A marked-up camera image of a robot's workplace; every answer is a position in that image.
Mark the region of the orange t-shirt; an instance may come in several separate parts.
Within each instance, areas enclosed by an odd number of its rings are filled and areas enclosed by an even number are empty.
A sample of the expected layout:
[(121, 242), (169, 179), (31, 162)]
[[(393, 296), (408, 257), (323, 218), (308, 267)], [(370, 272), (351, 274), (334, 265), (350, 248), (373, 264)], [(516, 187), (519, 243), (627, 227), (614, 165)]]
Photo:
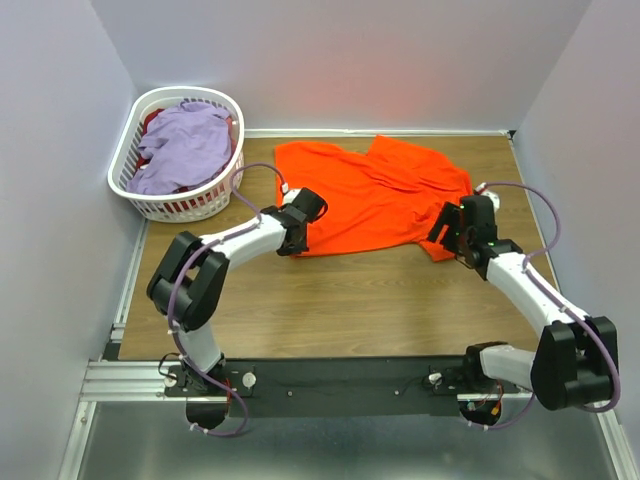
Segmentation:
[(444, 154), (376, 136), (365, 153), (317, 141), (274, 150), (292, 188), (306, 187), (328, 204), (307, 230), (306, 256), (362, 253), (417, 244), (432, 261), (451, 259), (427, 236), (445, 203), (472, 192), (469, 173)]

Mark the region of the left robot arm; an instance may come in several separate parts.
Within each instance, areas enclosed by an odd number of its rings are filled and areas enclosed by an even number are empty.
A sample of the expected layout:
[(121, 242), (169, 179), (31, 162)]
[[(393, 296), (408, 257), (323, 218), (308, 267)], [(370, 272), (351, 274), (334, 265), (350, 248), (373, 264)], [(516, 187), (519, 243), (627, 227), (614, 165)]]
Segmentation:
[(187, 382), (197, 393), (231, 390), (222, 380), (224, 354), (210, 326), (227, 274), (263, 254), (307, 252), (308, 226), (327, 212), (320, 195), (294, 189), (282, 205), (258, 210), (237, 227), (201, 237), (185, 231), (173, 239), (149, 281), (147, 297), (165, 316)]

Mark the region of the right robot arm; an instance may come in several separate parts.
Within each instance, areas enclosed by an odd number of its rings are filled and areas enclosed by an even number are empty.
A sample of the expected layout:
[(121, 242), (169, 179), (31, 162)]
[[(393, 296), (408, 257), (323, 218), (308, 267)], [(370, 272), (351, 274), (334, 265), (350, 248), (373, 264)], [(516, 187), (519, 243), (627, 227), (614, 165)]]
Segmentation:
[(462, 384), (480, 392), (495, 380), (506, 381), (550, 411), (612, 409), (621, 396), (615, 325), (571, 303), (513, 240), (499, 238), (495, 212), (491, 195), (447, 202), (428, 239), (497, 288), (534, 328), (538, 345), (533, 351), (505, 342), (468, 347), (459, 370)]

